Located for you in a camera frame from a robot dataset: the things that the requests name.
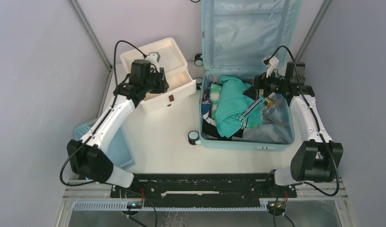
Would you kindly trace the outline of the light blue hard-shell suitcase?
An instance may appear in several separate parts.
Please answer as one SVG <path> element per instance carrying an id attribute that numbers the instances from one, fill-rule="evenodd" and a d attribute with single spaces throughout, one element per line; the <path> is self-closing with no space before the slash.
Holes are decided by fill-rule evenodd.
<path id="1" fill-rule="evenodd" d="M 299 0 L 203 0 L 201 98 L 223 75 L 253 82 L 266 71 L 262 59 L 289 45 L 301 2 Z M 282 152 L 295 138 L 291 111 L 281 95 L 270 110 L 258 106 L 262 123 L 244 128 L 230 138 L 219 136 L 215 126 L 200 120 L 200 141 L 206 148 Z"/>

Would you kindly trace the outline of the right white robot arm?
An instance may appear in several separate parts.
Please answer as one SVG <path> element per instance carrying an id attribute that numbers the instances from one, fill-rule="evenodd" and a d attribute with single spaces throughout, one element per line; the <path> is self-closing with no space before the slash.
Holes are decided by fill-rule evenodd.
<path id="1" fill-rule="evenodd" d="M 272 180 L 266 183 L 266 192 L 277 197 L 285 186 L 296 183 L 326 183 L 339 179 L 338 165 L 343 155 L 341 143 L 328 135 L 316 109 L 316 97 L 311 86 L 302 77 L 282 78 L 275 74 L 276 64 L 265 62 L 267 71 L 254 78 L 252 86 L 244 93 L 263 92 L 282 95 L 291 112 L 295 114 L 302 144 L 292 158 L 290 166 L 271 172 Z"/>

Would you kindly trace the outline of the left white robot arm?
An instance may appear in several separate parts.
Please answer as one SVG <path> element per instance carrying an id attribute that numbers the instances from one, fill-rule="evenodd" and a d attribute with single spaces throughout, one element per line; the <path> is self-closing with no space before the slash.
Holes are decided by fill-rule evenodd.
<path id="1" fill-rule="evenodd" d="M 148 93 L 162 94 L 169 88 L 164 68 L 156 59 L 147 56 L 134 60 L 131 71 L 121 83 L 116 84 L 113 97 L 92 128 L 79 140 L 67 144 L 71 170 L 89 179 L 89 183 L 105 183 L 122 187 L 123 193 L 135 197 L 140 184 L 134 181 L 134 174 L 115 166 L 107 156 L 107 150 L 114 135 Z"/>

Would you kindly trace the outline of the white three-drawer storage cabinet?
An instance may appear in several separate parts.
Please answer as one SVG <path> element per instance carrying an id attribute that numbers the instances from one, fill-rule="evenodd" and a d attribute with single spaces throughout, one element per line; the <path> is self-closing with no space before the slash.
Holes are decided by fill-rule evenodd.
<path id="1" fill-rule="evenodd" d="M 149 52 L 160 54 L 159 67 L 163 67 L 169 84 L 167 92 L 149 93 L 150 61 L 145 60 Z M 148 114 L 169 107 L 196 91 L 195 80 L 188 73 L 188 65 L 174 38 L 165 38 L 120 55 L 127 72 L 127 80 L 120 83 L 116 94 L 130 105 L 141 108 Z"/>

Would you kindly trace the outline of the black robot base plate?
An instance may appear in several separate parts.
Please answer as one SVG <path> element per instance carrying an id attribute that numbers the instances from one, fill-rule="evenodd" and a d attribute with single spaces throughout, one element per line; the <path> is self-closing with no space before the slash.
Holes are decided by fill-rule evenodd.
<path id="1" fill-rule="evenodd" d="M 110 198 L 137 199 L 157 209 L 243 209 L 261 199 L 296 198 L 295 187 L 276 186 L 267 173 L 137 174 L 127 188 L 114 187 Z"/>

